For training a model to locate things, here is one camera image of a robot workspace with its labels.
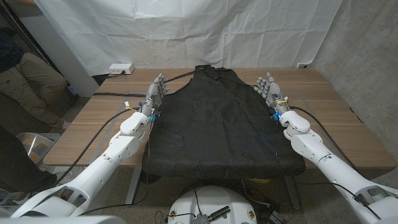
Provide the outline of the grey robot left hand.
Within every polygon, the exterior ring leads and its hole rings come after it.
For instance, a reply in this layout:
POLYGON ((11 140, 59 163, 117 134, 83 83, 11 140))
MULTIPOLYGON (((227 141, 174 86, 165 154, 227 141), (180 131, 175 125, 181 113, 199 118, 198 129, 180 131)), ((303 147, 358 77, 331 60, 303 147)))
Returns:
POLYGON ((159 74, 153 83, 149 86, 144 102, 142 103, 140 112, 149 116, 153 111, 159 109, 163 97, 169 92, 169 88, 165 83, 163 74, 159 74))

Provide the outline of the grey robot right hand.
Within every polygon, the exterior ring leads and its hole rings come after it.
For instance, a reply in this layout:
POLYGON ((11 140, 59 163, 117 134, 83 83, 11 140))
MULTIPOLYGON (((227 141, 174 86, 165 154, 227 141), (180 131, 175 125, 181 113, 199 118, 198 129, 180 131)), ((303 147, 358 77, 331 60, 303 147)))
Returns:
POLYGON ((271 72, 267 72, 267 78, 259 77, 254 90, 266 101, 269 108, 282 115, 289 110, 287 100, 283 96, 279 85, 275 82, 271 72))

